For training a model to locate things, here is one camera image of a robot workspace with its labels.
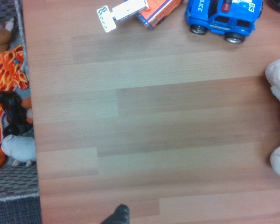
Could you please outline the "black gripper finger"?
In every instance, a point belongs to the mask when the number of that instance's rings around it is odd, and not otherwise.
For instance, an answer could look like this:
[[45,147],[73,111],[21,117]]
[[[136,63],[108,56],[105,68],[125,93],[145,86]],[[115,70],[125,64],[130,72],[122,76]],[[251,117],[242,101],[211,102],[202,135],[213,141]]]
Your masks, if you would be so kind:
[[129,224],[130,210],[125,204],[120,204],[115,211],[107,217],[101,224]]

